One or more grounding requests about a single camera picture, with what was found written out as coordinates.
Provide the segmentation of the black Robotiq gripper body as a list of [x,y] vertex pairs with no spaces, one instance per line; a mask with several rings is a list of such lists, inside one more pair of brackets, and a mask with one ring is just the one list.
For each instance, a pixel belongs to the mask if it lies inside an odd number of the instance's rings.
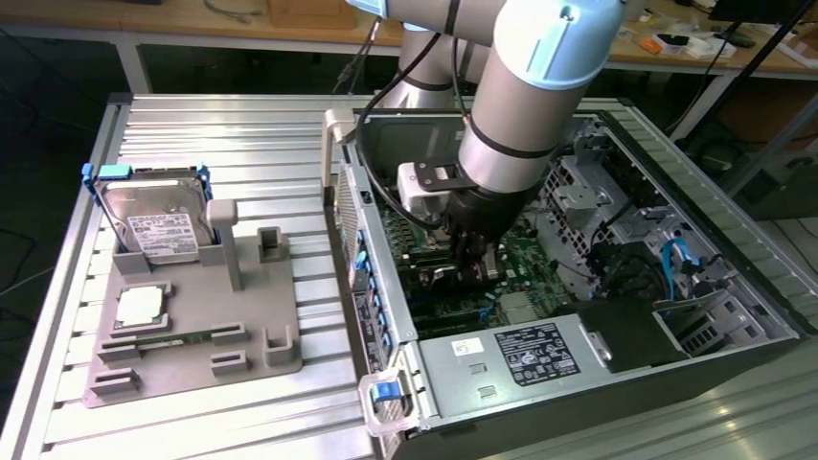
[[531,191],[501,194],[483,188],[455,190],[447,200],[447,229],[455,235],[469,234],[497,241],[529,201]]

